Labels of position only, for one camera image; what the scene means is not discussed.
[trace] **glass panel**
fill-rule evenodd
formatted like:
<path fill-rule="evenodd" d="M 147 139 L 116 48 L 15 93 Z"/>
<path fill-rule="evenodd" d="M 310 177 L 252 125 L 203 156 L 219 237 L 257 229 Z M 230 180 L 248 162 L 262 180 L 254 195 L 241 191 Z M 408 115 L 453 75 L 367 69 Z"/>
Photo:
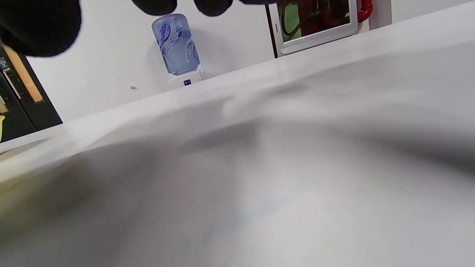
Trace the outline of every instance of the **glass panel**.
<path fill-rule="evenodd" d="M 18 56 L 18 54 L 15 51 L 13 51 L 13 49 L 9 48 L 8 46 L 3 46 L 3 49 L 5 49 L 5 52 L 7 52 L 7 55 L 10 61 L 15 67 L 15 70 L 18 72 L 18 75 L 20 76 L 21 81 L 23 82 L 26 89 L 28 90 L 28 93 L 30 94 L 31 98 L 33 98 L 33 101 L 35 103 L 43 101 L 43 96 L 38 91 L 38 88 L 36 87 L 35 83 L 31 79 L 31 76 L 29 75 L 27 69 L 25 68 L 25 65 L 23 65 L 23 62 L 21 62 L 21 59 Z"/>
<path fill-rule="evenodd" d="M 281 0 L 284 42 L 350 23 L 348 0 Z"/>

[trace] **water bottle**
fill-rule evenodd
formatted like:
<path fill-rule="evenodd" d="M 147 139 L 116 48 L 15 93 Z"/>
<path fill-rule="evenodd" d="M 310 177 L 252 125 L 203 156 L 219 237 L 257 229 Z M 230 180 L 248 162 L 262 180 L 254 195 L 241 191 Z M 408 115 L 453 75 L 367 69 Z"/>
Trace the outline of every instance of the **water bottle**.
<path fill-rule="evenodd" d="M 152 30 L 168 73 L 180 75 L 198 68 L 200 58 L 184 15 L 163 16 L 152 23 Z"/>

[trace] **white tabletop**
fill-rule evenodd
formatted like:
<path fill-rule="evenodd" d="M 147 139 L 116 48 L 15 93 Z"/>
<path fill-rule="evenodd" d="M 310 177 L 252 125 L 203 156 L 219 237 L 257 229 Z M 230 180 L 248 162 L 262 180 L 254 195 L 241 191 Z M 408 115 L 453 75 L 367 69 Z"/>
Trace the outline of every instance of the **white tabletop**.
<path fill-rule="evenodd" d="M 0 266 L 473 266 L 474 13 L 265 62 L 6 153 L 3 179 L 46 186 L 0 205 L 0 236 L 17 231 Z"/>

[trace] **black glove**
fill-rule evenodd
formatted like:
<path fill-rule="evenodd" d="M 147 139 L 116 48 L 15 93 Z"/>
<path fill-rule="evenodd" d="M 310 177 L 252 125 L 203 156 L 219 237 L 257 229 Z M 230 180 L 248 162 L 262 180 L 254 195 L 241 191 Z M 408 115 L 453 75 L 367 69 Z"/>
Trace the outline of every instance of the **black glove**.
<path fill-rule="evenodd" d="M 170 14 L 177 7 L 177 0 L 132 1 L 143 12 L 154 16 Z M 221 15 L 232 4 L 232 0 L 194 1 L 207 16 Z M 270 4 L 278 0 L 240 1 L 244 4 Z M 0 0 L 0 39 L 20 54 L 35 57 L 58 55 L 74 43 L 80 28 L 79 0 Z"/>

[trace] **door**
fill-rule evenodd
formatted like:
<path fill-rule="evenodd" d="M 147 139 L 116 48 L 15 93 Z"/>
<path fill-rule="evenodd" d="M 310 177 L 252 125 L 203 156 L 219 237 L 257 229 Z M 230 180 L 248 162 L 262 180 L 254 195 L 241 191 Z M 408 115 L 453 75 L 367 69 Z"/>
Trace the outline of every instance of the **door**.
<path fill-rule="evenodd" d="M 0 142 L 35 132 L 25 110 L 8 85 L 8 81 L 0 76 Z"/>
<path fill-rule="evenodd" d="M 36 130 L 63 123 L 25 56 L 7 46 L 0 47 L 0 74 L 7 80 Z"/>

